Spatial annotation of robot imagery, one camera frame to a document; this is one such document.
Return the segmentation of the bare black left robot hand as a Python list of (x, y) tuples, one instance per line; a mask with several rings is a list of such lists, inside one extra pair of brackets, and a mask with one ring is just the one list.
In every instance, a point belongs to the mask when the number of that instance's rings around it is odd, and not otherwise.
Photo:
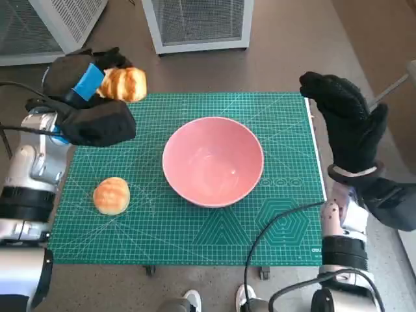
[(97, 106), (106, 102), (97, 93), (105, 71), (131, 65), (118, 47), (100, 52), (79, 49), (49, 65), (42, 80), (42, 90), (45, 95), (78, 109)]

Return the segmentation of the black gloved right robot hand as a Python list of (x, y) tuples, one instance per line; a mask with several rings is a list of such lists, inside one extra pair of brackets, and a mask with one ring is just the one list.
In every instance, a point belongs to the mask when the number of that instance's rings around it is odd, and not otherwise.
[(307, 71), (299, 81), (301, 95), (315, 101), (326, 122), (334, 165), (351, 174), (376, 166), (388, 106), (380, 103), (369, 111), (360, 89), (336, 75)]

